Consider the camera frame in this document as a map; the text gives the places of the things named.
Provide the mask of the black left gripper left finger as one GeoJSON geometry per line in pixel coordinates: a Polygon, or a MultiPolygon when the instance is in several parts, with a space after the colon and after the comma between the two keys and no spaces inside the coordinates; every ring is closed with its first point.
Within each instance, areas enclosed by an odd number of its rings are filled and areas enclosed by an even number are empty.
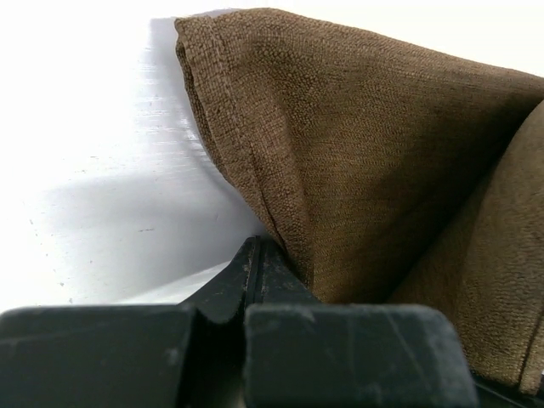
{"type": "Polygon", "coordinates": [[[259,258],[248,239],[179,304],[3,312],[2,406],[241,406],[241,320],[259,258]]]}

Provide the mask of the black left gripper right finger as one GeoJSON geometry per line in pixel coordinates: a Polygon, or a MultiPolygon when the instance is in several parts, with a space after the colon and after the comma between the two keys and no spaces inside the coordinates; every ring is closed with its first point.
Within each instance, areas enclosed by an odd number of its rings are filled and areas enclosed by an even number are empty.
{"type": "Polygon", "coordinates": [[[318,302],[254,241],[245,299],[249,407],[475,407],[456,331],[421,305],[318,302]]]}

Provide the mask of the brown cloth napkin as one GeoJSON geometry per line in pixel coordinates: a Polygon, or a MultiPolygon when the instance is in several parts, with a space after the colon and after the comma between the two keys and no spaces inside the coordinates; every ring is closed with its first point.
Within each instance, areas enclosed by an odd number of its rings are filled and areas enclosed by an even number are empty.
{"type": "Polygon", "coordinates": [[[419,303],[543,370],[543,80],[272,8],[179,19],[213,163],[327,302],[419,303]]]}

